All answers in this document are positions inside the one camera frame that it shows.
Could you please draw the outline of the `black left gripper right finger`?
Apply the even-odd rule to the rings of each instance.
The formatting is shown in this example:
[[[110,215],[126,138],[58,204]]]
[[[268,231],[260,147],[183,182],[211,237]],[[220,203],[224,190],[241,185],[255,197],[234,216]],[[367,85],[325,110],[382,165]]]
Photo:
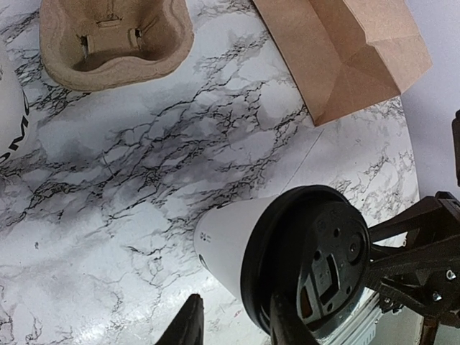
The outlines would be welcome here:
[[[270,338],[274,345],[319,345],[294,307],[279,292],[270,298]]]

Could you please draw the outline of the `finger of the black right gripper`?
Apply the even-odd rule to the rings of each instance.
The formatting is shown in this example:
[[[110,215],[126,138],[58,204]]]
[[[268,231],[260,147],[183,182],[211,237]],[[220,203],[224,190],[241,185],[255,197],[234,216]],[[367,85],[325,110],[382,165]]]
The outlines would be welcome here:
[[[403,305],[439,323],[458,323],[459,245],[373,245],[364,284],[389,300],[385,312]]]

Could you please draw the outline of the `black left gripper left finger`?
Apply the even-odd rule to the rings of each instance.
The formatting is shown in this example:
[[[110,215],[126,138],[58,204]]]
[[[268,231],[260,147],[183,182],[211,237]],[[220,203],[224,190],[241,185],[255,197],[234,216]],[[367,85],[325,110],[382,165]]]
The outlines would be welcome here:
[[[192,294],[155,345],[202,345],[203,332],[203,299],[199,294]]]

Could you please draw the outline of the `white paper cups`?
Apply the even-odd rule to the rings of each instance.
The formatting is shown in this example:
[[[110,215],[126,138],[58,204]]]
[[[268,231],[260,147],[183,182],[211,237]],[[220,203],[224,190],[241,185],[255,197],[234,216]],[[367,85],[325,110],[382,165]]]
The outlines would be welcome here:
[[[24,148],[30,127],[29,103],[1,42],[1,167]]]

